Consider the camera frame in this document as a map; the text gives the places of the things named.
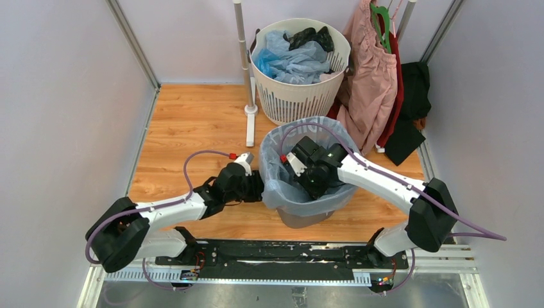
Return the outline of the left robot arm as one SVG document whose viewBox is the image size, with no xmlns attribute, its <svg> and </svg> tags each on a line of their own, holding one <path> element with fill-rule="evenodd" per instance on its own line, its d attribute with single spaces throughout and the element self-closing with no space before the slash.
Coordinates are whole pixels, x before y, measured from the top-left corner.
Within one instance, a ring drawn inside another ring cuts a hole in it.
<svg viewBox="0 0 544 308">
<path fill-rule="evenodd" d="M 261 201 L 263 191 L 259 171 L 231 162 L 179 197 L 149 203 L 119 198 L 85 235 L 86 253 L 95 255 L 89 261 L 107 273 L 150 257 L 173 257 L 181 265 L 191 264 L 197 249 L 174 225 L 209 218 L 230 204 Z"/>
</svg>

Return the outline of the grey mesh trash bin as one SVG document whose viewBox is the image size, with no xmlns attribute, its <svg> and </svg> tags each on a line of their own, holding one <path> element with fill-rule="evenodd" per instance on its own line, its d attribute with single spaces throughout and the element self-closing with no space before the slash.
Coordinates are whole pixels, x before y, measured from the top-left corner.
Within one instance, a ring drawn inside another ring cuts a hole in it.
<svg viewBox="0 0 544 308">
<path fill-rule="evenodd" d="M 299 229 L 309 227 L 315 224 L 318 224 L 322 221 L 327 220 L 334 214 L 334 210 L 330 212 L 325 212 L 321 214 L 311 215 L 311 216 L 297 216 L 294 214 L 287 213 L 282 209 L 276 210 L 283 224 L 289 228 Z"/>
</svg>

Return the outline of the white slotted laundry basket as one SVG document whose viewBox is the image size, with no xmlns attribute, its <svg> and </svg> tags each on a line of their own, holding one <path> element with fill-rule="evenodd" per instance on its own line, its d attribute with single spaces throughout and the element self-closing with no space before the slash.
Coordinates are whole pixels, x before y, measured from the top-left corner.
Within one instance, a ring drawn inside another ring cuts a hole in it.
<svg viewBox="0 0 544 308">
<path fill-rule="evenodd" d="M 265 48 L 265 36 L 271 31 L 286 31 L 289 36 L 305 28 L 319 31 L 327 26 L 334 41 L 335 50 L 329 52 L 330 71 L 342 72 L 339 76 L 324 82 L 309 85 L 293 85 L 275 81 L 262 74 L 255 65 L 260 50 Z M 311 116 L 324 116 L 334 102 L 344 73 L 348 67 L 350 45 L 344 36 L 330 25 L 312 19 L 288 19 L 273 23 L 255 35 L 255 44 L 250 51 L 251 66 L 255 78 L 263 113 L 275 124 L 285 124 L 296 119 Z"/>
</svg>

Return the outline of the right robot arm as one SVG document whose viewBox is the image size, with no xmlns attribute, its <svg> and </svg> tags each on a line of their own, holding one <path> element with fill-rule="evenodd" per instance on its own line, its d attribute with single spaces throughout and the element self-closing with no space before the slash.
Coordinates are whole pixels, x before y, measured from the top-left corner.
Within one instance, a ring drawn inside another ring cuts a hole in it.
<svg viewBox="0 0 544 308">
<path fill-rule="evenodd" d="M 341 143 L 324 148 L 302 137 L 280 160 L 314 200 L 334 184 L 352 185 L 387 200 L 408 215 L 403 223 L 379 229 L 368 241 L 364 251 L 375 268 L 384 267 L 393 255 L 412 248 L 438 252 L 457 221 L 457 209 L 444 182 L 401 176 Z"/>
</svg>

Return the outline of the light blue plastic bag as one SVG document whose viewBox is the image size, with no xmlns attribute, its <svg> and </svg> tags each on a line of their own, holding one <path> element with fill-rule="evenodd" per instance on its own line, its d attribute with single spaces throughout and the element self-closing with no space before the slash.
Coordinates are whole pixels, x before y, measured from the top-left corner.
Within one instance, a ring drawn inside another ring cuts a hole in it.
<svg viewBox="0 0 544 308">
<path fill-rule="evenodd" d="M 259 149 L 259 171 L 264 182 L 262 201 L 270 209 L 295 216 L 313 216 L 343 208 L 353 198 L 356 186 L 340 185 L 335 181 L 322 197 L 313 200 L 294 181 L 293 170 L 281 163 L 280 156 L 290 152 L 304 136 L 326 149 L 343 141 L 351 150 L 357 151 L 357 145 L 341 122 L 326 116 L 307 117 L 272 129 Z"/>
</svg>

